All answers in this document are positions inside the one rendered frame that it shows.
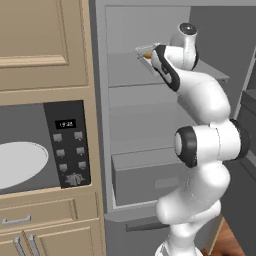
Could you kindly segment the grey black microwave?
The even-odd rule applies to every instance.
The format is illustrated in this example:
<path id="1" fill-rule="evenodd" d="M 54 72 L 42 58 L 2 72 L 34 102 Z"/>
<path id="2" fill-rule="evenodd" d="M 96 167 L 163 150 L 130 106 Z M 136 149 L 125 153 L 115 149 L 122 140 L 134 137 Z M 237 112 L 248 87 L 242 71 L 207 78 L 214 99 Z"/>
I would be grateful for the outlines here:
<path id="1" fill-rule="evenodd" d="M 34 142 L 45 147 L 45 167 L 1 194 L 91 183 L 84 104 L 81 100 L 0 106 L 0 144 Z"/>

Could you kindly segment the white microwave turntable plate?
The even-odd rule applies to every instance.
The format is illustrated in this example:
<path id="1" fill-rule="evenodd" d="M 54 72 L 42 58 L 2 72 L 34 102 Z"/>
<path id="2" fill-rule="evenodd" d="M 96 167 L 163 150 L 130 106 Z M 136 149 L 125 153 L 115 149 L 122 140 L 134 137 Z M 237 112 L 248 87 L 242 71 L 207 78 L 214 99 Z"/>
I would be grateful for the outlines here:
<path id="1" fill-rule="evenodd" d="M 9 142 L 0 144 L 0 189 L 27 181 L 47 164 L 47 149 L 34 142 Z"/>

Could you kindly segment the grey fridge door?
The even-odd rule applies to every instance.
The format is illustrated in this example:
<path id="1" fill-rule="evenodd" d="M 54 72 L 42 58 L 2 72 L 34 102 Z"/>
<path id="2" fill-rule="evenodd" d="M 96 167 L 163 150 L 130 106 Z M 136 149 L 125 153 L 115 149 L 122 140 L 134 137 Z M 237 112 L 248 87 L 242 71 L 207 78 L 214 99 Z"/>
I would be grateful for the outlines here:
<path id="1" fill-rule="evenodd" d="M 256 256 L 256 47 L 235 118 L 248 131 L 251 145 L 244 158 L 226 164 L 231 183 L 222 198 L 222 215 L 245 256 Z"/>

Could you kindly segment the beige cupboard door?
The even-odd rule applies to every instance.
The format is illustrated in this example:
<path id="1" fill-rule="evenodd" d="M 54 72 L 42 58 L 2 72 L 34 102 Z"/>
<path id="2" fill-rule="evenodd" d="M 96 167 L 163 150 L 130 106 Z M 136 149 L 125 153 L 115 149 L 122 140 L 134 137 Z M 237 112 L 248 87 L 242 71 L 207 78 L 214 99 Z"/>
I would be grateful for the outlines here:
<path id="1" fill-rule="evenodd" d="M 87 83 L 88 0 L 0 0 L 0 90 Z"/>
<path id="2" fill-rule="evenodd" d="M 105 256 L 104 241 L 98 218 L 89 221 L 27 229 L 34 234 L 41 256 Z"/>
<path id="3" fill-rule="evenodd" d="M 0 235 L 0 256 L 19 256 L 14 245 L 15 237 L 20 237 L 20 243 L 23 248 L 23 236 L 21 232 L 2 234 Z"/>

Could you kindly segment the grey fridge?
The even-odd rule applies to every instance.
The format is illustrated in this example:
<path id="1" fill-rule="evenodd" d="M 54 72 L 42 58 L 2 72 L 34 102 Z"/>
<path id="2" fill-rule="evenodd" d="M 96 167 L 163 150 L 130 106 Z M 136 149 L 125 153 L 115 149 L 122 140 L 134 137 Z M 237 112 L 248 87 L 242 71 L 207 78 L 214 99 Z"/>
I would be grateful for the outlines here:
<path id="1" fill-rule="evenodd" d="M 116 205 L 112 156 L 161 148 L 174 149 L 177 130 L 186 126 L 196 126 L 198 123 L 183 100 L 162 78 L 161 84 L 110 87 L 108 55 L 135 52 L 136 47 L 153 43 L 168 45 L 180 24 L 194 25 L 197 29 L 198 62 L 202 60 L 229 76 L 227 83 L 222 85 L 218 83 L 228 98 L 231 107 L 230 117 L 238 121 L 233 113 L 231 100 L 236 95 L 235 85 L 242 64 L 241 58 L 246 50 L 240 43 L 243 25 L 239 15 L 256 11 L 256 2 L 249 0 L 89 0 L 89 4 L 94 72 L 101 115 L 105 215 L 119 209 L 148 204 L 154 204 L 156 214 L 156 204 L 161 197 L 142 203 Z M 231 171 L 226 164 L 236 160 L 224 163 L 230 174 L 229 185 Z M 204 251 L 211 248 L 214 243 L 222 217 L 223 196 L 220 198 L 220 214 L 208 221 L 195 236 L 195 247 L 200 250 L 202 256 Z"/>

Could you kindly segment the grey fridge crisper drawer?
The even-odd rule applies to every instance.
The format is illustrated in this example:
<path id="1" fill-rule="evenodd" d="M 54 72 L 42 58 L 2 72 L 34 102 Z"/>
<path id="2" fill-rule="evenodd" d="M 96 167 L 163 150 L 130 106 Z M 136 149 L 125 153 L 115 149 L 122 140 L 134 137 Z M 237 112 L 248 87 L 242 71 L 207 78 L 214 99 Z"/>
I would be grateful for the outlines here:
<path id="1" fill-rule="evenodd" d="M 173 148 L 115 154 L 112 176 L 116 205 L 157 200 L 178 188 L 187 171 Z"/>

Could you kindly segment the grey fridge shelf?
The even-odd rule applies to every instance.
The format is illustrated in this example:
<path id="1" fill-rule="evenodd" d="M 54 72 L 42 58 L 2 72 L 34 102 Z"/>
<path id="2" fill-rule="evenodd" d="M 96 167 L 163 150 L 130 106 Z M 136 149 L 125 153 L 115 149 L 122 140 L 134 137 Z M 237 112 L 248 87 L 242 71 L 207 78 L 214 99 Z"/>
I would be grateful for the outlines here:
<path id="1" fill-rule="evenodd" d="M 159 75 L 153 75 L 138 59 L 135 52 L 109 54 L 108 83 L 110 87 L 161 84 Z M 228 82 L 229 76 L 199 60 L 196 72 L 211 75 L 222 85 Z"/>

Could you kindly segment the grey fridge freezer drawer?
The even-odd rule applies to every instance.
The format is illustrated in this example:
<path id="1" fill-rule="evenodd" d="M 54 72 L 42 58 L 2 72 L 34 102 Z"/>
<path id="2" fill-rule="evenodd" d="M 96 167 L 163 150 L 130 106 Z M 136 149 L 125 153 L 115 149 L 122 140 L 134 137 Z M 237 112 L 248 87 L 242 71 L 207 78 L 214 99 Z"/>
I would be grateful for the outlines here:
<path id="1" fill-rule="evenodd" d="M 160 222 L 156 217 L 154 204 L 119 209 L 107 213 L 104 218 L 107 256 L 154 256 L 170 231 L 168 226 L 155 230 L 126 232 L 126 224 Z"/>

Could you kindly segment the beige drawer front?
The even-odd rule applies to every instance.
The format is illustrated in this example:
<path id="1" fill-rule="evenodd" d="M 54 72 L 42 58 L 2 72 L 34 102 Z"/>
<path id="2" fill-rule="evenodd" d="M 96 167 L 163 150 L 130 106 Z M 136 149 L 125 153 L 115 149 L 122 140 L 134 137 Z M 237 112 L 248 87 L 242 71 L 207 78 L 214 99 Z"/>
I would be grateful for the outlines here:
<path id="1" fill-rule="evenodd" d="M 50 199 L 0 209 L 0 232 L 19 229 L 28 225 L 43 225 L 78 220 L 90 220 L 99 216 L 95 193 L 80 194 L 63 199 Z M 22 219 L 31 215 L 30 222 L 19 225 L 2 225 L 2 220 Z"/>

